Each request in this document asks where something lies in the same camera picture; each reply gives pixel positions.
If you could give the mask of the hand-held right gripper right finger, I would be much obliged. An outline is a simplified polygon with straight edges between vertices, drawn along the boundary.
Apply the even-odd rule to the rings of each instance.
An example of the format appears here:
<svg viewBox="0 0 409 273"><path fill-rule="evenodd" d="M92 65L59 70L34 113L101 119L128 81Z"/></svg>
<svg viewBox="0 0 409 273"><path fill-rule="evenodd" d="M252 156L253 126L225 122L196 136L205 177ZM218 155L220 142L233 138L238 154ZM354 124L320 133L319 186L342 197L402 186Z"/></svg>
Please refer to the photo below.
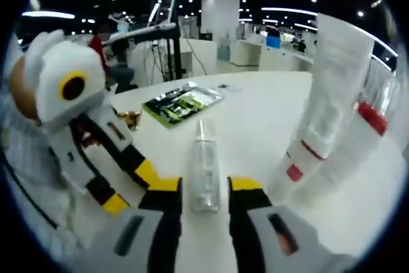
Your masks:
<svg viewBox="0 0 409 273"><path fill-rule="evenodd" d="M316 228L271 203L262 184L229 176L229 234L239 272L350 272L349 254L336 254L318 240Z"/></svg>

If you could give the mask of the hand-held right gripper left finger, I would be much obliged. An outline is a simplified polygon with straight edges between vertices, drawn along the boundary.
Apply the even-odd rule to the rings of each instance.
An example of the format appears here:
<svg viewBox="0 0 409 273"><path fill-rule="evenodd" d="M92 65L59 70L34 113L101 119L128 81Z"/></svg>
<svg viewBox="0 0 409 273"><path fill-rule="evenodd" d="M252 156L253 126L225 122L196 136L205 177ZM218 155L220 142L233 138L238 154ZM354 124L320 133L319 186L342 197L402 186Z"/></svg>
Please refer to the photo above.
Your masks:
<svg viewBox="0 0 409 273"><path fill-rule="evenodd" d="M98 234L86 272L174 272L181 236L182 178L159 179L139 206Z"/></svg>

